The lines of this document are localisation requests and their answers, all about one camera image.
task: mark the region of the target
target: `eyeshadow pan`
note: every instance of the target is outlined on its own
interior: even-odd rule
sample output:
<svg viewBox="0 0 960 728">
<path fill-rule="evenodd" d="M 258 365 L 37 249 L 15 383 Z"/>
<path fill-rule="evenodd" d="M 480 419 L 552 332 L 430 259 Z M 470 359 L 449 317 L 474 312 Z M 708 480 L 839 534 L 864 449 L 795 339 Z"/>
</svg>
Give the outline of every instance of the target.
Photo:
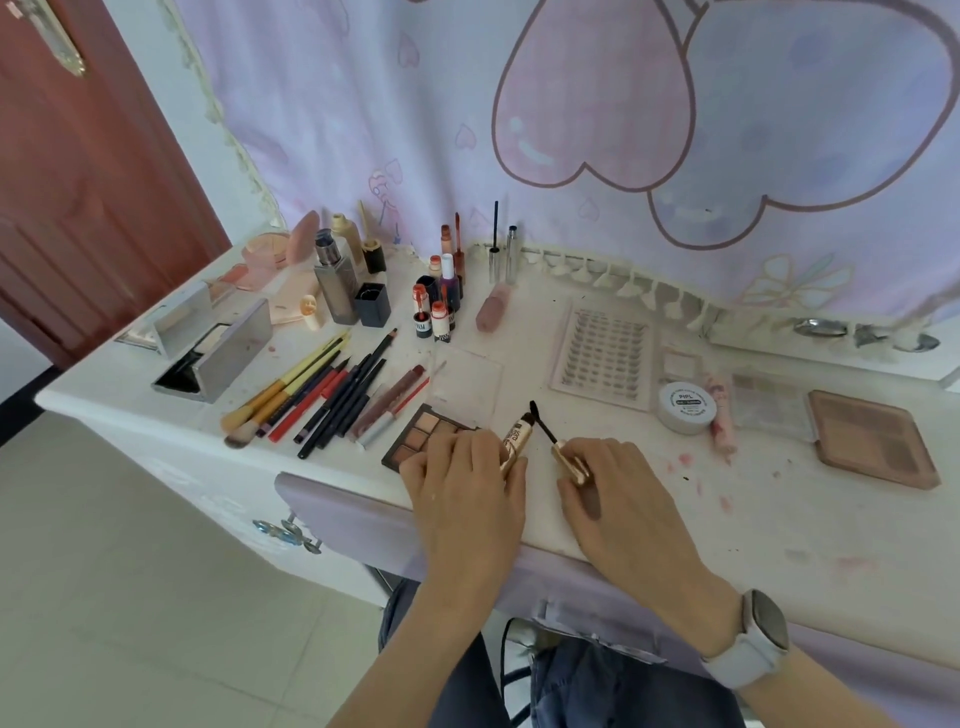
<svg viewBox="0 0 960 728">
<path fill-rule="evenodd" d="M 450 420 L 440 420 L 437 423 L 437 427 L 434 429 L 434 432 L 442 435 L 452 435 L 456 431 L 457 425 L 452 423 Z"/>
<path fill-rule="evenodd" d="M 394 462 L 399 465 L 411 455 L 416 455 L 416 453 L 409 448 L 404 448 L 404 447 L 397 448 L 396 452 L 394 453 Z"/>
<path fill-rule="evenodd" d="M 417 429 L 421 429 L 429 435 L 431 432 L 433 432 L 433 428 L 437 426 L 439 421 L 440 418 L 436 415 L 430 414 L 429 412 L 424 412 L 417 420 L 416 427 Z"/>
<path fill-rule="evenodd" d="M 403 441 L 403 444 L 412 450 L 419 450 L 429 437 L 426 432 L 420 432 L 418 429 L 413 428 L 407 433 L 407 439 Z"/>
</svg>

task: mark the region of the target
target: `smartwatch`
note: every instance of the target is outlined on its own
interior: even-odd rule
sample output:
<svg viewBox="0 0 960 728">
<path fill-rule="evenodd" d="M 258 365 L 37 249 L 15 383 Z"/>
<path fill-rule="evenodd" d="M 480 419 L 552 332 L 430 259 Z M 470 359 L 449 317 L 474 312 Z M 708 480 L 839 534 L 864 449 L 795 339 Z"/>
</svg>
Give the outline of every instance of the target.
<svg viewBox="0 0 960 728">
<path fill-rule="evenodd" d="M 739 690 L 780 669 L 789 650 L 783 612 L 773 599 L 753 589 L 743 595 L 743 632 L 730 649 L 702 664 L 722 686 Z"/>
</svg>

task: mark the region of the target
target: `small pink bottle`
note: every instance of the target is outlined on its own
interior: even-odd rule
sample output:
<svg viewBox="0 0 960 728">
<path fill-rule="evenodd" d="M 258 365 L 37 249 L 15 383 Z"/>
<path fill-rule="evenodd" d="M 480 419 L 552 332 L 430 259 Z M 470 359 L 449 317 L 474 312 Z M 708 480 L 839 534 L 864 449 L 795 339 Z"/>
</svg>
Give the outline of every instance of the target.
<svg viewBox="0 0 960 728">
<path fill-rule="evenodd" d="M 500 326 L 503 314 L 507 312 L 507 302 L 510 300 L 511 288 L 506 283 L 498 283 L 493 291 L 480 306 L 477 312 L 477 330 L 492 333 Z"/>
</svg>

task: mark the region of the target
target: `white jar lid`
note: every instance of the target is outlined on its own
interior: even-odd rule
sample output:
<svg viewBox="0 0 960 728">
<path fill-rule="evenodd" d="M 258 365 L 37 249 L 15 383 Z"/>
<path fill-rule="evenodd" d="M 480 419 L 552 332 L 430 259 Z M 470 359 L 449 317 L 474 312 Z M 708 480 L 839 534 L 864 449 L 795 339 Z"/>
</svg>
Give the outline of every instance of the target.
<svg viewBox="0 0 960 728">
<path fill-rule="evenodd" d="M 717 404 L 703 388 L 687 381 L 664 384 L 658 396 L 657 417 L 682 435 L 703 432 L 717 416 Z"/>
</svg>

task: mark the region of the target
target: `white watch strap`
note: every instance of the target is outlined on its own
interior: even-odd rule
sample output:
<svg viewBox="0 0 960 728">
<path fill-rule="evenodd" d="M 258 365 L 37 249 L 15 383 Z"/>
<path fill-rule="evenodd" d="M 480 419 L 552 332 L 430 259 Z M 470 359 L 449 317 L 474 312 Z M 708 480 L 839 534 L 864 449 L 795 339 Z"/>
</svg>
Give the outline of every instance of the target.
<svg viewBox="0 0 960 728">
<path fill-rule="evenodd" d="M 744 688 L 764 675 L 775 672 L 780 660 L 773 654 L 764 654 L 763 648 L 757 644 L 757 638 L 778 649 L 754 626 L 753 629 L 748 628 L 747 633 L 737 635 L 733 646 L 726 652 L 712 660 L 704 660 L 704 668 L 720 685 L 731 690 Z"/>
</svg>

